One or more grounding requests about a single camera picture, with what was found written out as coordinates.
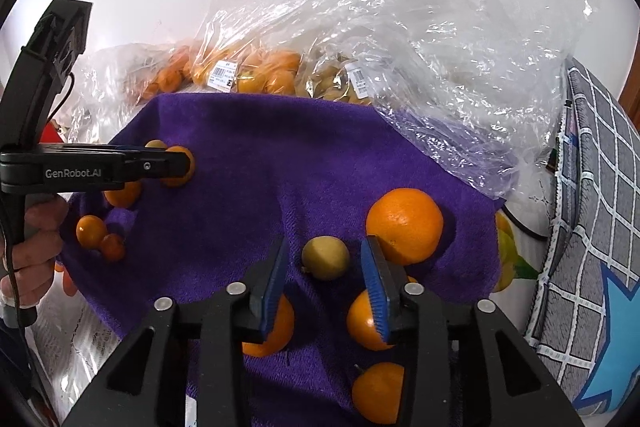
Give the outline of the person left hand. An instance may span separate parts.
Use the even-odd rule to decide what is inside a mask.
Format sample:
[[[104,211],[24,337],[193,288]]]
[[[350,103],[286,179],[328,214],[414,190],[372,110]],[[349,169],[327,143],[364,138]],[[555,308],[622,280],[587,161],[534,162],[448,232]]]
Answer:
[[[30,206],[25,212],[26,225],[35,234],[13,247],[12,260],[18,299],[23,308],[39,303],[54,279],[55,257],[62,251],[60,226],[68,205],[60,195]]]

